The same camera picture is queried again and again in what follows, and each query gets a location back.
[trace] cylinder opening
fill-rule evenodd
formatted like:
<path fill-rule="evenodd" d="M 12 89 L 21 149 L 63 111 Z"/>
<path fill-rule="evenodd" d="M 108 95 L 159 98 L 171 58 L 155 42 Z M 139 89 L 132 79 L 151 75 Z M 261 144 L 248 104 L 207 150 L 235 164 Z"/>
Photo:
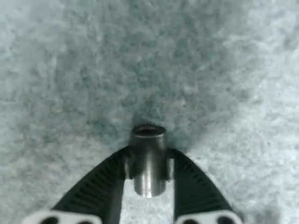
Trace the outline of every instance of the cylinder opening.
<path fill-rule="evenodd" d="M 133 129 L 133 135 L 139 138 L 157 138 L 165 134 L 165 128 L 156 125 L 141 125 Z"/>

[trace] ribbed gripper pad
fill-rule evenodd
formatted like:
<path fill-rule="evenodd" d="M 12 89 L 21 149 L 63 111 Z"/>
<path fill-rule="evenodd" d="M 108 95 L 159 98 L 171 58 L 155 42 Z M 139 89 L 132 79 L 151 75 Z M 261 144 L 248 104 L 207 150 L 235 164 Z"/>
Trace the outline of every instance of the ribbed gripper pad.
<path fill-rule="evenodd" d="M 104 224 L 119 223 L 125 181 L 123 158 L 127 153 L 128 147 L 105 159 L 68 191 L 53 209 L 97 215 Z"/>
<path fill-rule="evenodd" d="M 188 157 L 172 149 L 174 159 L 175 220 L 182 215 L 232 210 L 221 192 Z"/>

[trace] gray carpet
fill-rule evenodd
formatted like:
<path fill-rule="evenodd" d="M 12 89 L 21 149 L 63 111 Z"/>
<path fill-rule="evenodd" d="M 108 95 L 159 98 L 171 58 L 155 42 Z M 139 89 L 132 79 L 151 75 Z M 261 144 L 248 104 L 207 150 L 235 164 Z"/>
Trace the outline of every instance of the gray carpet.
<path fill-rule="evenodd" d="M 0 0 L 0 221 L 47 209 L 145 121 L 247 224 L 299 223 L 296 0 Z M 127 182 L 121 224 L 170 223 Z"/>

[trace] metal cylinder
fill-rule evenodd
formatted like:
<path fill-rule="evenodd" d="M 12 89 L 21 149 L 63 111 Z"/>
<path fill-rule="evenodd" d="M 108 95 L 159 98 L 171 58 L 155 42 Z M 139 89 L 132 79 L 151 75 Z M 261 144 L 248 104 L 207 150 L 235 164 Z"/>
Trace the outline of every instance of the metal cylinder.
<path fill-rule="evenodd" d="M 137 126 L 132 131 L 130 146 L 134 156 L 134 188 L 142 197 L 152 198 L 165 191 L 167 179 L 165 133 L 165 128 L 155 125 Z"/>

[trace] metal tube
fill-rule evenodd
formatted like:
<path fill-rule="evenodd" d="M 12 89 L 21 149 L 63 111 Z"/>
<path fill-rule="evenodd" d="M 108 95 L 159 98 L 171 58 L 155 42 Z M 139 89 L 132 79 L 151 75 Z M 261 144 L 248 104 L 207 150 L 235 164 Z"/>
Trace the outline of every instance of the metal tube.
<path fill-rule="evenodd" d="M 152 198 L 162 194 L 166 188 L 167 154 L 166 130 L 155 125 L 141 125 L 132 131 L 131 147 L 134 165 L 135 192 Z"/>

